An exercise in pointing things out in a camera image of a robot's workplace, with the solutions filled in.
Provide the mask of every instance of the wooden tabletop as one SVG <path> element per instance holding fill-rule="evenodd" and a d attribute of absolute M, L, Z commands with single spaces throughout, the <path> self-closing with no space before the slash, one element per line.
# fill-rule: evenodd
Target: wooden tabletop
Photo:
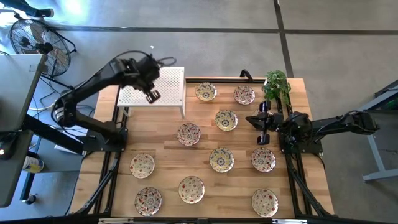
<path fill-rule="evenodd" d="M 304 81 L 290 78 L 290 99 L 294 111 L 311 115 Z M 127 120 L 129 137 L 122 153 L 114 195 L 113 217 L 138 217 L 134 199 L 144 187 L 157 188 L 163 204 L 157 217 L 229 217 L 258 218 L 251 206 L 251 197 L 257 189 L 271 189 L 279 199 L 279 209 L 274 217 L 294 217 L 292 198 L 284 155 L 279 148 L 277 133 L 271 133 L 271 142 L 266 146 L 276 156 L 276 167 L 270 173 L 261 173 L 253 168 L 250 156 L 259 146 L 259 135 L 244 118 L 251 116 L 264 100 L 261 84 L 249 84 L 256 92 L 250 105 L 239 105 L 233 98 L 233 90 L 240 84 L 215 83 L 217 97 L 212 101 L 200 101 L 195 96 L 195 83 L 187 83 L 186 119 L 182 120 L 178 108 L 134 108 Z M 100 92 L 95 118 L 111 120 L 117 87 Z M 215 125 L 214 117 L 219 110 L 233 110 L 238 116 L 238 126 L 224 132 Z M 272 102 L 271 111 L 276 112 Z M 194 146 L 183 146 L 177 140 L 177 129 L 183 123 L 195 123 L 201 129 L 201 139 Z M 234 167 L 227 173 L 217 173 L 209 165 L 210 152 L 218 147 L 227 147 L 234 155 Z M 155 159 L 154 172 L 145 179 L 131 175 L 129 165 L 138 153 L 148 153 Z M 71 212 L 77 211 L 87 201 L 98 185 L 104 153 L 95 152 L 81 166 Z M 319 158 L 303 155 L 303 164 L 308 188 L 330 213 L 333 213 L 325 172 Z M 205 196 L 197 204 L 189 205 L 178 196 L 180 181 L 190 175 L 205 183 Z M 108 188 L 104 191 L 104 207 Z M 298 190 L 300 207 L 303 210 L 302 194 Z"/>

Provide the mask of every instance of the white metal stand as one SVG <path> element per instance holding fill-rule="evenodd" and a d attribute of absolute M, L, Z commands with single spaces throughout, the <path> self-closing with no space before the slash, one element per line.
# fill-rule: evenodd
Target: white metal stand
<path fill-rule="evenodd" d="M 164 67 L 160 69 L 160 77 L 154 81 L 155 90 L 160 98 L 153 104 L 148 103 L 146 95 L 139 90 L 126 86 L 120 90 L 118 107 L 128 107 L 129 112 L 123 113 L 130 117 L 132 107 L 136 106 L 177 106 L 181 117 L 185 119 L 185 74 L 184 67 Z"/>

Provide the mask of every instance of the potted plant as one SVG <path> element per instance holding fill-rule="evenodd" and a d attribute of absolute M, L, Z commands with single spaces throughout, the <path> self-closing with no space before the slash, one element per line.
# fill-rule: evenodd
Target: potted plant
<path fill-rule="evenodd" d="M 262 87 L 264 98 L 272 100 L 281 98 L 284 103 L 289 104 L 287 94 L 290 92 L 290 84 L 287 83 L 286 75 L 280 70 L 269 71 L 266 75 L 266 81 Z"/>

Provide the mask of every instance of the leaves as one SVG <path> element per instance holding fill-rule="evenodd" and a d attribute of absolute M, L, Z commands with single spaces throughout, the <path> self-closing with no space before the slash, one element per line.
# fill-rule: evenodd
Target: leaves
<path fill-rule="evenodd" d="M 267 84 L 262 87 L 265 93 L 264 98 L 272 100 L 274 98 L 281 98 L 284 103 L 289 104 L 289 94 L 291 87 L 287 83 L 286 75 L 280 70 L 269 71 L 266 75 Z"/>

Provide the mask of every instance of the gray table frame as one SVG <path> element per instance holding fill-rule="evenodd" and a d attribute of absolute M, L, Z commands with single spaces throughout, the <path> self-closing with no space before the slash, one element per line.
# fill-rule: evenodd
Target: gray table frame
<path fill-rule="evenodd" d="M 398 85 L 395 85 L 391 87 L 393 89 L 398 88 Z M 362 107 L 358 108 L 358 111 L 369 111 L 369 110 L 374 110 L 382 105 L 384 105 L 386 102 L 391 101 L 392 99 L 398 97 L 398 91 L 386 91 L 385 93 L 379 95 L 375 99 L 371 100 L 369 103 L 366 103 Z M 368 141 L 370 144 L 370 147 L 372 149 L 372 153 L 374 156 L 374 159 L 376 160 L 377 167 L 379 169 L 378 172 L 374 172 L 371 174 L 363 175 L 363 180 L 365 182 L 369 182 L 371 180 L 381 180 L 381 179 L 388 179 L 391 177 L 398 177 L 398 169 L 391 169 L 391 170 L 386 170 L 384 167 L 383 161 L 380 157 L 379 149 L 377 148 L 376 142 L 375 142 L 375 136 L 369 135 Z"/>

